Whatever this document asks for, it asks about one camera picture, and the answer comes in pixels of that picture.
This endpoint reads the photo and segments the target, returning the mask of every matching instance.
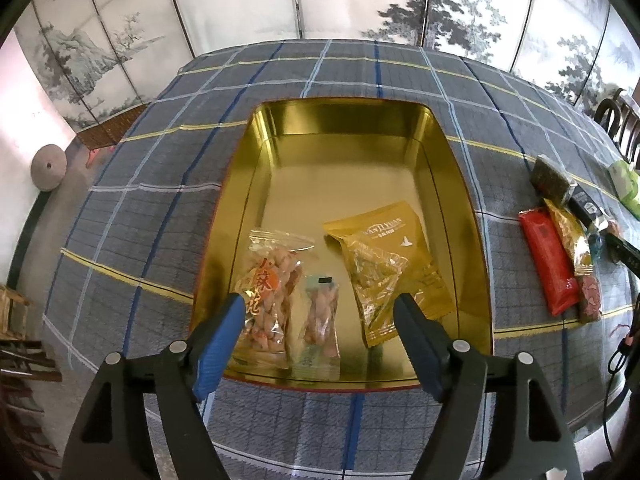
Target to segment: red snack bag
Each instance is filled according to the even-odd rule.
[[[578,282],[556,228],[544,208],[518,215],[552,316],[580,301]]]

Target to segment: yellow snack bag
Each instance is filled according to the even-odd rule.
[[[587,237],[577,218],[566,209],[560,209],[549,199],[545,198],[546,208],[549,209],[551,219],[556,226],[556,232],[562,241],[564,250],[574,264],[576,276],[585,276],[593,272],[591,250]]]
[[[395,337],[393,302],[414,297],[429,319],[452,312],[454,303],[427,248],[418,215],[405,201],[322,225],[340,240],[371,348]]]

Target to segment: floor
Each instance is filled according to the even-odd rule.
[[[62,184],[53,192],[34,232],[18,282],[18,290],[33,301],[34,309],[28,321],[28,330],[34,338],[38,338],[42,330],[42,308],[69,225],[95,175],[109,156],[108,150],[102,150],[92,166],[86,168],[86,148],[79,146],[75,153],[70,154],[67,174]],[[84,370],[70,370],[64,356],[56,357],[62,367],[63,382],[34,382],[32,388],[36,402],[46,412],[43,423],[46,435],[62,454],[91,376],[85,374]],[[627,409],[628,400],[609,422],[609,434],[614,447],[622,434]],[[591,470],[608,460],[602,429],[582,439],[576,448],[583,471]],[[157,452],[156,457],[162,478],[174,478],[175,473],[164,453]]]

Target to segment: round disc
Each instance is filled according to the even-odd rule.
[[[66,155],[55,144],[41,147],[31,161],[31,179],[41,191],[51,191],[66,173]]]

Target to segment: gray fabric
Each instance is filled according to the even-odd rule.
[[[284,59],[300,57],[313,59]],[[189,73],[193,70],[202,72]],[[449,136],[476,209],[492,288],[496,354],[531,352],[554,394],[566,401],[572,428],[597,416],[606,359],[619,339],[609,333],[628,312],[577,328],[571,309],[564,317],[570,327],[564,335],[561,325],[544,333],[526,330],[558,319],[546,310],[516,220],[519,211],[538,205],[528,180],[531,162],[521,152],[559,156],[569,171],[611,194],[606,167],[619,156],[604,131],[568,104],[478,62],[408,46],[340,40],[268,42],[200,56],[180,71],[126,137],[155,135],[117,147],[80,210],[66,248],[87,259],[97,254],[99,264],[136,279],[192,294],[220,183],[244,131],[242,124],[214,125],[245,121],[265,100],[302,95],[382,96],[431,108]],[[161,134],[183,124],[211,126]],[[585,187],[638,244],[631,214],[610,196]],[[597,271],[604,312],[629,305],[626,269],[599,262]],[[187,335],[188,304],[148,290],[136,292],[135,286],[100,270],[92,271],[88,281],[87,276],[87,266],[62,256],[46,310],[49,336],[74,369],[95,370],[125,341],[128,355],[141,356]],[[519,332],[505,334],[509,329]],[[157,406],[151,402],[148,408],[154,442],[162,447]],[[438,410],[420,390],[316,394],[226,380],[204,406],[223,463],[232,478],[244,480],[343,478],[345,470],[349,478],[360,478],[359,472],[407,478]],[[491,413],[488,397],[465,478],[481,466]]]

